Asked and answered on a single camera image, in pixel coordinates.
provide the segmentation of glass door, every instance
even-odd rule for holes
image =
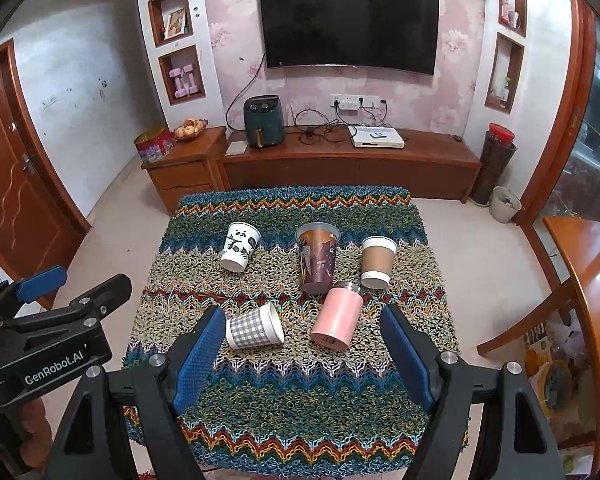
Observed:
[[[600,22],[596,20],[596,63],[582,126],[562,174],[533,228],[564,282],[566,266],[547,232],[545,216],[577,216],[600,222]]]

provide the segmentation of screw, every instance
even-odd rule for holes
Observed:
[[[522,373],[522,366],[515,361],[509,361],[507,363],[507,370],[513,375],[520,375]]]
[[[93,379],[100,375],[100,367],[99,366],[90,366],[87,368],[87,377]]]
[[[158,367],[162,366],[166,360],[167,358],[164,356],[164,354],[154,354],[149,357],[149,364],[151,366]]]
[[[454,365],[458,362],[458,356],[454,352],[449,352],[448,350],[440,354],[440,359],[442,359],[443,363],[448,365]]]

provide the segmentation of wooden door frame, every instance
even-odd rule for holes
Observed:
[[[593,10],[584,0],[571,0],[571,51],[562,99],[536,170],[520,199],[522,210],[514,216],[514,222],[524,232],[552,290],[558,288],[560,278],[533,222],[549,199],[578,137],[589,101],[595,61]]]
[[[68,219],[71,226],[84,237],[91,229],[91,225],[75,205],[74,200],[69,195],[64,184],[62,184],[62,181],[58,177],[56,170],[51,164],[51,161],[40,142],[40,138],[33,125],[29,109],[27,108],[24,99],[20,79],[18,78],[13,38],[0,45],[0,67],[2,70],[4,90],[7,95],[13,119],[16,123],[16,129],[20,134],[20,138],[33,163],[36,173],[40,176],[45,189],[49,192],[49,195],[51,195],[54,203],[58,205],[60,211]],[[27,278],[27,276],[21,276],[16,272],[1,252],[0,267],[12,280],[17,281]],[[52,303],[48,298],[40,298],[38,303],[47,310],[52,307]]]

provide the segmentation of television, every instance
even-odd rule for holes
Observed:
[[[260,0],[267,67],[377,66],[433,75],[440,0]]]

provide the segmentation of pink dumbbell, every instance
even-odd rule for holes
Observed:
[[[169,72],[169,77],[171,77],[173,79],[173,82],[176,85],[176,93],[175,93],[176,99],[179,99],[179,98],[187,95],[187,89],[183,88],[182,80],[180,79],[180,76],[182,76],[182,70],[179,68],[174,68],[173,70],[171,70]]]
[[[184,79],[184,86],[187,88],[187,92],[189,92],[189,94],[197,94],[199,92],[198,90],[198,85],[196,85],[195,80],[193,79],[193,65],[185,65],[185,67],[182,69],[184,71],[185,74],[189,75],[189,84],[187,85],[187,81],[186,79]]]

